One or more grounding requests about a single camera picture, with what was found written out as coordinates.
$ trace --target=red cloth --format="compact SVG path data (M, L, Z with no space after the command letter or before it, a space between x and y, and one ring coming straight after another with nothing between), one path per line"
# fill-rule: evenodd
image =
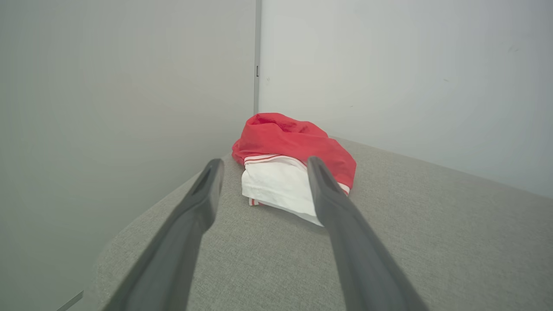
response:
M297 121L280 113L258 113L246 121L240 139L232 146L232 157L244 165L246 157L282 154L307 163L321 158L337 182L353 187L357 163L335 139L315 124Z

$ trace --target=white cloth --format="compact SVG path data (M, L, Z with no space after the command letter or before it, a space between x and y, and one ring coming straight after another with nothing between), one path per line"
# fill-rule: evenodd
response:
M284 155L264 154L245 158L244 166L242 195L249 198L250 205L269 205L322 226L315 214L304 163ZM349 193L348 186L338 185Z

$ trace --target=white wall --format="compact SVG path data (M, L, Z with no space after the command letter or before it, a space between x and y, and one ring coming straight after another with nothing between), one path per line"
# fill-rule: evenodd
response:
M259 109L553 196L553 2L266 0Z
M255 0L0 1L0 310L57 310L109 239L230 152L254 32Z

